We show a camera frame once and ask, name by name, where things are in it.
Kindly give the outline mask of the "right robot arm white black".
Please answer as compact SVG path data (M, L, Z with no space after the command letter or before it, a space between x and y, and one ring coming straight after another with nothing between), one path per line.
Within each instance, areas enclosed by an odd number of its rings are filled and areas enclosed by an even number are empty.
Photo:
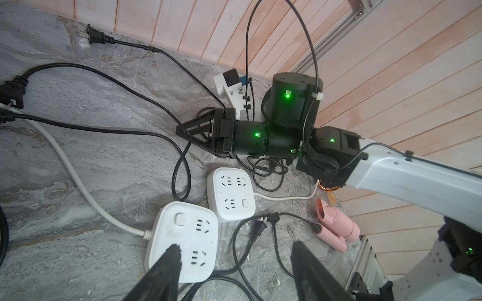
M307 248L294 245L301 300L469 300L481 295L481 176L400 152L336 127L314 126L321 79L278 73L262 99L262 122L235 107L180 124L176 134L219 158L278 158L327 188L350 186L400 199L444 216L432 250L406 276L378 293L345 291Z

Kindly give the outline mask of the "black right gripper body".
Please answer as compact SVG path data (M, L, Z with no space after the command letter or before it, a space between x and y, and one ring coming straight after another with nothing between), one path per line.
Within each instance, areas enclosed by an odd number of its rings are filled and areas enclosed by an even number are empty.
M236 155L295 158L301 143L301 129L273 122L236 120L235 110L217 110L212 122L214 154L220 158Z

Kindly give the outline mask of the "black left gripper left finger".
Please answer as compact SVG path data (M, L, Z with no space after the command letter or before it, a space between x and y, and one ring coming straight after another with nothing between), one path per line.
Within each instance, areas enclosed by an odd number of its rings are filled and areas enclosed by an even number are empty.
M160 259L130 291L124 300L176 300L182 255L179 245L166 249Z

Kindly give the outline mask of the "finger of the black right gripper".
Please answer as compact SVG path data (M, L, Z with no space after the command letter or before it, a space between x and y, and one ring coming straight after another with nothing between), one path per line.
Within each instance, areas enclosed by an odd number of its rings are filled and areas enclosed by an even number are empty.
M208 137L203 140L192 135L187 135L185 140L196 145L197 147L217 156L217 139L215 137Z
M195 135L202 135L203 137L211 136L216 113L218 113L218 109L203 109L199 111L194 119L178 125L176 127L176 134L180 137L191 137Z

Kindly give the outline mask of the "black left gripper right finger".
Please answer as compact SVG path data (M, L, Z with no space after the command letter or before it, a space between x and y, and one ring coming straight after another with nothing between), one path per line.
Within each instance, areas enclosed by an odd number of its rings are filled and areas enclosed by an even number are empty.
M353 300L303 242L293 243L291 263L298 300Z

